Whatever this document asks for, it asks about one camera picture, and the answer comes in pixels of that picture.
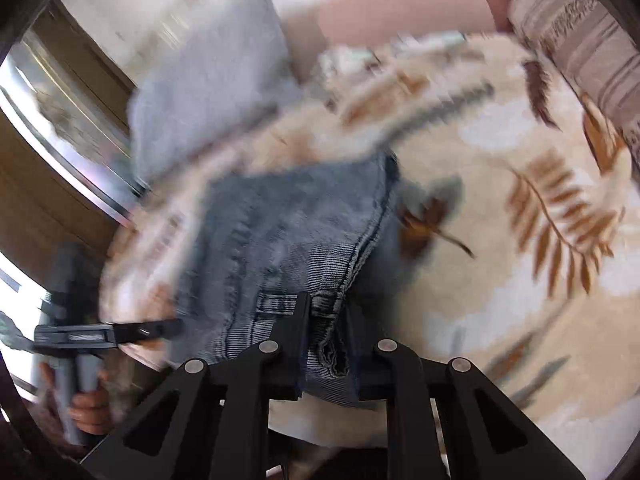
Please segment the person's left hand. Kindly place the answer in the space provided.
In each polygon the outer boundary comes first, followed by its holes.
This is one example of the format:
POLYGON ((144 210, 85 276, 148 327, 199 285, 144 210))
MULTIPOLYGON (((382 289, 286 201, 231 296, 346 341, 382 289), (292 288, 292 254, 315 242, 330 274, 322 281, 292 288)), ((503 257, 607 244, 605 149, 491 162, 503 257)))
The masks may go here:
MULTIPOLYGON (((56 429, 62 430, 62 419, 58 414, 58 404, 55 400, 55 374, 46 362, 39 364, 40 378, 44 383, 44 393, 40 404, 43 406, 47 418, 53 422, 56 429)), ((80 392, 73 396, 66 415, 76 428, 93 436, 104 436, 113 428, 110 409, 110 395, 104 387, 106 373, 101 370, 98 374, 98 384, 92 391, 80 392)))

